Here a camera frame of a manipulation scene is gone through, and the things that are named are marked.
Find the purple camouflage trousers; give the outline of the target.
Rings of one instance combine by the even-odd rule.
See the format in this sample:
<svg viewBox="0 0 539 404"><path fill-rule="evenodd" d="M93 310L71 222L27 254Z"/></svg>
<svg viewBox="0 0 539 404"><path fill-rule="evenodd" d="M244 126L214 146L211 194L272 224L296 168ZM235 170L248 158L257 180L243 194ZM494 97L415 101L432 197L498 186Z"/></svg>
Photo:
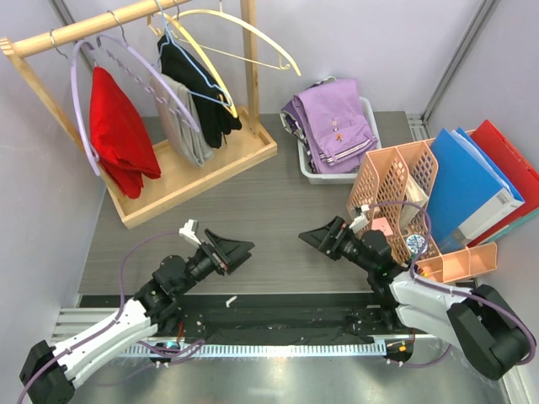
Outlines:
<svg viewBox="0 0 539 404"><path fill-rule="evenodd" d="M284 129L296 137L306 149L308 164L312 172L316 172L313 164L310 146L308 145L307 136L305 134L303 123L301 122L298 113L292 103L289 101L280 111L280 119Z"/></svg>

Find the lilac plastic hanger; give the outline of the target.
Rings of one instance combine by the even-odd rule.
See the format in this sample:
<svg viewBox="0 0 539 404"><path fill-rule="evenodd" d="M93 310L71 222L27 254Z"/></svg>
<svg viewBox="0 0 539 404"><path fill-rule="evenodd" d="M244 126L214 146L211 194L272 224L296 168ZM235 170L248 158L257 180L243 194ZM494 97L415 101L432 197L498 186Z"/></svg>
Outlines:
<svg viewBox="0 0 539 404"><path fill-rule="evenodd" d="M132 48L127 41L125 40L125 30L123 24L120 22L120 19L117 17L114 11L108 10L113 19L116 22L116 25L121 29L121 37L117 37L109 34L99 34L96 36L96 43L98 48L101 49L112 61L114 61L120 69L122 69L127 76L134 80L144 91L153 96L154 100L159 104L164 105L172 114L179 117L188 127L196 132L200 132L200 125L195 122L195 118L184 105L184 103L179 99L176 92L168 85L168 83L163 79L163 76L158 72L153 65L151 65L144 57L142 57L134 48ZM145 82L141 77L137 76L128 66L126 66L118 57L116 57L111 50L104 48L102 46L102 39L106 38L112 40L117 45L131 53L150 73L150 77L157 80L158 88L165 91L168 97L159 96L157 94L156 88L153 87L149 82Z"/></svg>

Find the cream white hanger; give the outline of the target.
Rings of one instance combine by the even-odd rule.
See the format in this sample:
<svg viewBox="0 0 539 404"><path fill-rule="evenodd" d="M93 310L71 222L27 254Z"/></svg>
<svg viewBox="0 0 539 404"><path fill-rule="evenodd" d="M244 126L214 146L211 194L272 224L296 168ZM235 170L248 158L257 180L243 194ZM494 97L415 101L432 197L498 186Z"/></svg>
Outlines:
<svg viewBox="0 0 539 404"><path fill-rule="evenodd" d="M203 50L206 49L206 50L210 50L210 51L215 51L215 52L221 53L221 54L223 54L225 56L230 56L230 57L237 58L237 59L249 62L249 63L270 67L270 68L273 68L275 70L280 70L280 71L288 70L292 66L294 71L296 72L296 74L298 76L301 75L301 72L300 72L300 69L299 69L298 65L291 58L291 56L280 45L278 45L276 42L274 42L269 36L267 36L266 34L261 32L259 29L257 29L253 25L251 25L251 24L243 21L242 19L237 18L237 17L235 17L235 16L233 16L233 15L231 15L229 13L223 13L222 11L216 11L216 10L211 10L211 9L191 9L191 10L188 10L188 11L180 12L180 13L176 14L172 18L179 22L179 18L187 16L187 15L191 15L191 14L214 15L214 16L220 17L222 19L229 20L229 21L231 21L231 22L233 22L233 23L235 23L237 25L242 26L245 30L249 31L251 34L254 34L254 35L258 36L260 39L262 39L263 41L268 43L270 46L272 46L279 53L280 56L283 56L288 61L288 63L285 64L285 65L279 64L278 66L273 66L273 65L269 65L269 64L266 64L266 63L263 63L263 62L253 60L253 59L248 59L248 58L245 58L243 56L233 55L233 54L227 53L225 51L221 51L221 50L210 48L208 46L201 45ZM188 43L186 40L180 39L178 36L177 36L177 40Z"/></svg>

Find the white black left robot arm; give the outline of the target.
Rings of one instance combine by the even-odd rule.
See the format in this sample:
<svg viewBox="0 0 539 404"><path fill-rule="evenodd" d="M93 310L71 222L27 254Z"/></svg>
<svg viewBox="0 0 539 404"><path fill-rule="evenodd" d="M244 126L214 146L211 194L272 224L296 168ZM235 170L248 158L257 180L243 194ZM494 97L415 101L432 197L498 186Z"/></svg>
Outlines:
<svg viewBox="0 0 539 404"><path fill-rule="evenodd" d="M250 258L253 242L220 237L210 230L203 242L193 226L188 221L177 232L196 247L192 257L167 256L131 298L120 295L113 314L54 346L40 341L30 349L19 374L23 385L19 402L25 398L33 403L69 402L76 389L131 345L156 334L172 335L179 325L181 297L208 275L229 275Z"/></svg>

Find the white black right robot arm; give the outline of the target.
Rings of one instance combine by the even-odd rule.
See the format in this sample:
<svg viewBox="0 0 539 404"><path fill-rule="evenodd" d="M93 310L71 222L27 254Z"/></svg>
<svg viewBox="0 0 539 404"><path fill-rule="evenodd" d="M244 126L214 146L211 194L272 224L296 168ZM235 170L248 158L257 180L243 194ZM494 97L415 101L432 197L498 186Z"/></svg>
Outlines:
<svg viewBox="0 0 539 404"><path fill-rule="evenodd" d="M326 257L345 258L366 271L371 290L385 305L379 316L386 331L406 327L431 334L459 349L490 380L534 359L535 337L495 288L449 286L414 274L393 258L382 231L356 236L339 216L298 237Z"/></svg>

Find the grey trousers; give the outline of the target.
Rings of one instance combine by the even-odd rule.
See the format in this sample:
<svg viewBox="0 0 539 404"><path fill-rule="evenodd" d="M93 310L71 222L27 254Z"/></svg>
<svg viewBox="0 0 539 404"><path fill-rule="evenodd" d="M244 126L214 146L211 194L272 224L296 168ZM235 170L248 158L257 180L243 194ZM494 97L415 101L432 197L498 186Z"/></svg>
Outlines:
<svg viewBox="0 0 539 404"><path fill-rule="evenodd" d="M199 125L198 111L188 88L183 83L176 82L164 74L162 74L162 78L176 93L176 97L184 104L195 123ZM154 76L150 76L149 84L159 98L166 100L165 103L155 100L155 104L170 146L193 165L203 167L214 157L213 150L205 141L203 133L193 130L188 125L187 119L175 112L178 105Z"/></svg>

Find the red trousers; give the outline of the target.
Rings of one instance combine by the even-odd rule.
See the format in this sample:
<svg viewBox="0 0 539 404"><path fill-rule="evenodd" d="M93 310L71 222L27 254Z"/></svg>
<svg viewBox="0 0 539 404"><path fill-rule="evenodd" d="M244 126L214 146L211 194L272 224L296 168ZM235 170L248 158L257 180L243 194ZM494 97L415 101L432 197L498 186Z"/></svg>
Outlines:
<svg viewBox="0 0 539 404"><path fill-rule="evenodd" d="M114 78L99 66L93 69L89 126L101 166L125 197L139 198L145 177L161 177L141 116Z"/></svg>

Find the black trousers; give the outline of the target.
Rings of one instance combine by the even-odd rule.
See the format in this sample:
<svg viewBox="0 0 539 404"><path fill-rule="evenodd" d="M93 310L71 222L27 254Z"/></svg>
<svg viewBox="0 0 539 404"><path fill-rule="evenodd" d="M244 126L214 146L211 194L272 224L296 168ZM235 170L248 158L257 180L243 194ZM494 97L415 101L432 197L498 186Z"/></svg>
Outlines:
<svg viewBox="0 0 539 404"><path fill-rule="evenodd" d="M219 92L205 85L201 77L174 46L165 45L162 57L161 70L164 75L171 77L176 82L183 83L194 92L205 93L211 98L218 96ZM202 65L201 67L205 70L205 74L209 74ZM226 142L225 136L230 135L234 130L242 129L240 119L233 118L220 104L214 104L195 96L193 96L193 100L198 111L202 133L210 147L220 148L222 142Z"/></svg>

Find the light blue hanger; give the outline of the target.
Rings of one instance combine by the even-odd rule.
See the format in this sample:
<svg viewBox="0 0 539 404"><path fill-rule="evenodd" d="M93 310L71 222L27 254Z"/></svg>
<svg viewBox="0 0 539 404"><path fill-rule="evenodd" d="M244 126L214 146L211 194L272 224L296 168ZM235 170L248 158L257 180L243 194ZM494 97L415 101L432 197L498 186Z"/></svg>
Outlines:
<svg viewBox="0 0 539 404"><path fill-rule="evenodd" d="M156 4L157 4L157 6L158 6L158 8L159 8L159 12L164 12L164 9L163 9L163 6L162 6L161 2L160 2L160 1L156 1ZM158 42L158 44L157 44L157 46L158 46L158 62L159 62L159 63L162 63L163 49L164 49L164 46L166 45L165 42L167 41L167 38L165 37L165 35L162 35L162 36L164 37L164 40L160 40L160 41ZM193 57L190 55L190 53L188 53L182 46L180 46L180 47L185 51L185 53L189 56L189 58L193 60L193 62L195 63L195 65L196 65L199 69L201 69L201 71L202 71L203 73L205 73L205 70L201 67L201 64L200 64L198 61L196 61L195 58L193 58ZM217 96L216 98L211 98L209 95L206 95L205 93L197 93L197 92L194 92L194 91L192 91L192 90L189 90L189 93L190 93L191 95L195 96L195 97L198 97L198 98L201 98L201 99L205 99L205 100L207 100L207 101L209 101L209 102L212 102L212 103L214 103L214 104L215 104L215 100L218 99L218 97L219 97L219 94L218 94L218 96Z"/></svg>

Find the yellow hanger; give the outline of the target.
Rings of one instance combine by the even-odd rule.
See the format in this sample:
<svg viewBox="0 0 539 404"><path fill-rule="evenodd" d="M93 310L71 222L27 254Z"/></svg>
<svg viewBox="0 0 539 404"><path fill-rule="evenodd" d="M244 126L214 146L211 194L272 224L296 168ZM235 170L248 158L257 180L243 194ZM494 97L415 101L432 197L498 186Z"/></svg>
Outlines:
<svg viewBox="0 0 539 404"><path fill-rule="evenodd" d="M152 25L152 18L154 16L161 17L163 21L163 29L155 28ZM209 71L209 74L215 80L216 82L215 84L211 83L211 81L209 80L209 77L195 65L193 60L190 59L189 56L185 53L185 51L179 46L179 44L176 42L177 35L173 31L170 30L169 25L172 25L173 28L178 33L180 33L184 37L184 39L194 48L195 52L198 54L200 59L204 62L205 67ZM167 41L165 42L165 44L166 45L172 44L176 49L178 49L180 53L186 57L187 62L203 78L207 87L214 88L219 92L219 97L218 99L215 100L215 103L220 104L233 118L237 118L238 112L236 109L236 105L233 102L232 96L228 92L228 89L225 83L222 81L220 74L218 73L217 69L214 67L210 58L207 56L207 54L202 49L202 47L198 44L198 42L193 38L193 36L189 33L189 31L186 28L184 28L177 20L173 19L171 16L169 16L165 12L158 12L155 14L150 14L147 17L147 26L156 36L165 35L165 37L167 38Z"/></svg>

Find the pink power socket cube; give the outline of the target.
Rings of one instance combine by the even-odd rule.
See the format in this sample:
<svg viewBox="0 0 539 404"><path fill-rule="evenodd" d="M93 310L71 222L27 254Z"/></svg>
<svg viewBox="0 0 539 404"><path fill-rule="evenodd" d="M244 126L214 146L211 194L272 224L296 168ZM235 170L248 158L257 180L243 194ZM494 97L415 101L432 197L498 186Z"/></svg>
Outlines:
<svg viewBox="0 0 539 404"><path fill-rule="evenodd" d="M386 217L377 217L372 221L371 229L381 231L386 239L394 236L394 231Z"/></svg>

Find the white plastic basket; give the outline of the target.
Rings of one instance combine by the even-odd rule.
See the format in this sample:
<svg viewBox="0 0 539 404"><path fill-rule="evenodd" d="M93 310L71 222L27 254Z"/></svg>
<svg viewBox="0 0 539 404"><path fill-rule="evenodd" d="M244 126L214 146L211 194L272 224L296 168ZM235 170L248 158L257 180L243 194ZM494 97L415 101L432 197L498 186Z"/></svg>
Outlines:
<svg viewBox="0 0 539 404"><path fill-rule="evenodd" d="M365 97L359 96L359 99L360 99L366 120L369 126L371 127L371 131L373 135L375 136L375 138L377 138L378 140L378 143L376 144L376 149L381 149L382 141L379 136L378 127L376 124L376 118L372 110L371 103ZM297 140L296 143L297 143L297 150L298 150L297 153L299 157L300 171L311 185L353 184L355 182L355 178L357 176L357 173L359 172L359 168L356 168L356 170L352 173L341 173L341 174L314 173L309 166L306 147L304 147L304 145L299 140Z"/></svg>

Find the pink desk organizer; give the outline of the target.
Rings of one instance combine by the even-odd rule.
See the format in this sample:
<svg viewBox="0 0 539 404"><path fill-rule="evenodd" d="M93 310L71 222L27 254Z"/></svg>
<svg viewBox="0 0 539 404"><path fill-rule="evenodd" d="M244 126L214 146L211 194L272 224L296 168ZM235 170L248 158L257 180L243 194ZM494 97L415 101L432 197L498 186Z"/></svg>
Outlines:
<svg viewBox="0 0 539 404"><path fill-rule="evenodd" d="M417 213L404 230L399 227L403 209L401 202L405 200L408 180L414 179L426 194L431 194L438 171L438 163L430 150L432 143L415 141L367 152L351 190L347 210L353 215L355 209L362 205L397 201L398 205L368 212L369 224L359 233L372 229L375 219L385 218L392 231L387 242L392 249L392 257L398 263L411 261L414 254L406 245L406 237L419 235L428 242L426 252L417 262L425 278L449 284L483 276L497 268L498 248L494 242L442 253L427 234L423 213Z"/></svg>

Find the wooden clothes rack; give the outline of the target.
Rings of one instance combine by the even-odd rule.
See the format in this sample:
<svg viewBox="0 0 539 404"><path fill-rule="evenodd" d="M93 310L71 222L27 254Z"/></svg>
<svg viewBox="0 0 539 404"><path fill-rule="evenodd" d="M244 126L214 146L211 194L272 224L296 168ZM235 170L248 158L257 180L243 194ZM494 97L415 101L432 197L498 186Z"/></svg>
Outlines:
<svg viewBox="0 0 539 404"><path fill-rule="evenodd" d="M156 1L140 1L119 8L114 12L124 25L146 18L150 14L158 13L159 8ZM255 17L255 3L243 1L239 18L254 26ZM141 196L137 199L128 199L123 196L109 175L99 166L96 157L93 156L84 132L83 119L78 118L72 121L67 116L67 113L25 60L28 56L40 54L71 42L79 45L82 39L90 35L103 34L106 30L116 26L113 17L109 13L103 13L15 43L3 38L1 50L39 96L63 130L73 139L79 149L86 153L88 163L93 172L104 180L118 215L126 227L139 226L276 154L275 140L259 122L258 68L256 64L246 62L248 104L236 107L243 127L241 130L235 130L231 133L228 145L219 148L216 156L204 167L196 168L175 154L168 141L162 141L153 147L163 170L161 178L147 182ZM255 60L258 40L262 39L243 28L245 58Z"/></svg>

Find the blue folder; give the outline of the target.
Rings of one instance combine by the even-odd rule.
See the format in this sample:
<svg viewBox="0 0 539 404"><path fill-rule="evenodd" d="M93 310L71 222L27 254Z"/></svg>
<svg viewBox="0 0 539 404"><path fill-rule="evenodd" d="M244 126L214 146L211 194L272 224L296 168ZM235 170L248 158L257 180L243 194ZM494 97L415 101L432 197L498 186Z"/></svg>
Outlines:
<svg viewBox="0 0 539 404"><path fill-rule="evenodd" d="M430 150L438 172L427 211L431 236L441 253L463 249L525 203L463 129L441 130Z"/></svg>

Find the teal folder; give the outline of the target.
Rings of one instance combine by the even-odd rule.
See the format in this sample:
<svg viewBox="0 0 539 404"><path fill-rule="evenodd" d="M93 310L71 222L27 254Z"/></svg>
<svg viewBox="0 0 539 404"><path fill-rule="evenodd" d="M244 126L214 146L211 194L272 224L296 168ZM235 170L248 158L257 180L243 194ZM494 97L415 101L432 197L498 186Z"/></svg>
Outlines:
<svg viewBox="0 0 539 404"><path fill-rule="evenodd" d="M508 224L504 228L502 228L499 231L497 231L496 233L494 233L491 237L487 238L484 241L484 243L490 243L490 242L497 241L499 238L503 237L504 235L506 235L508 233L511 233L513 230L515 230L519 226L522 226L526 222L532 220L533 218L538 216L538 214L539 214L539 209L533 210L531 213L529 213L529 214L527 214L525 216L522 216L521 218L513 221L512 223Z"/></svg>

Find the red folder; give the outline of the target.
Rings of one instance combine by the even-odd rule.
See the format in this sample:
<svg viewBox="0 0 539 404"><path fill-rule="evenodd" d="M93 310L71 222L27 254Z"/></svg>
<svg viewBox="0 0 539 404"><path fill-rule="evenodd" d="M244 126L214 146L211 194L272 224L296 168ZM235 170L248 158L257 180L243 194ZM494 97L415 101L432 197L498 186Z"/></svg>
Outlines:
<svg viewBox="0 0 539 404"><path fill-rule="evenodd" d="M538 171L489 120L485 120L470 136L515 186L525 201L521 207L468 244L469 247L475 247L484 244L487 238L508 224L538 209Z"/></svg>

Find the aluminium rail frame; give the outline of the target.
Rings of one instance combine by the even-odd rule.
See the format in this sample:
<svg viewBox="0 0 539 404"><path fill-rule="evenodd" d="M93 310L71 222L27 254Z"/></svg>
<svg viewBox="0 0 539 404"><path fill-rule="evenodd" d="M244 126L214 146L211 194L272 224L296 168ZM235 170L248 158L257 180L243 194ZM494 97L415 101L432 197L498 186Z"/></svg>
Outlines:
<svg viewBox="0 0 539 404"><path fill-rule="evenodd" d="M52 333L51 341L57 342L64 339L68 339L75 334L85 331L90 328L94 323L101 322L103 319L115 314L115 308L61 308L59 316L56 320L56 325ZM412 338L412 335L408 334L375 334L376 340L384 340L386 347L391 345L390 348L396 348L397 343L401 344L402 341ZM372 357L374 359L382 359L381 356L344 356L351 358L359 357ZM127 348L124 352L118 354L119 358L125 359L157 359L157 355L150 353L148 348L144 348L141 345L134 344ZM302 358L340 358L340 357L298 357L298 358L213 358L213 359L302 359ZM510 403L533 403L530 393L527 391L519 370L513 369L506 374L503 379L504 388L508 394Z"/></svg>

